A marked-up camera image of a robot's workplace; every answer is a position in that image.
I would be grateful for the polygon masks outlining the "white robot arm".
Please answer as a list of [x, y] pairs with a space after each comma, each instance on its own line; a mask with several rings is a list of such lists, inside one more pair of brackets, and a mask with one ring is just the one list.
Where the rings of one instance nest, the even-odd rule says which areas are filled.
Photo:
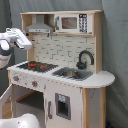
[[[11, 58], [11, 45], [28, 50], [32, 43], [18, 28], [7, 28], [0, 33], [0, 70], [6, 67]], [[20, 117], [0, 119], [0, 128], [40, 128], [40, 124], [35, 115], [27, 113]]]

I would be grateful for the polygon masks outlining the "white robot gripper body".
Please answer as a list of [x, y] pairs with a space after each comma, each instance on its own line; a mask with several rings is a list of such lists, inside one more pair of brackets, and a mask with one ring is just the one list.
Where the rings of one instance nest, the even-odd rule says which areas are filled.
[[10, 43], [14, 43], [19, 49], [28, 50], [32, 47], [32, 43], [24, 35], [24, 33], [17, 28], [7, 28], [6, 38]]

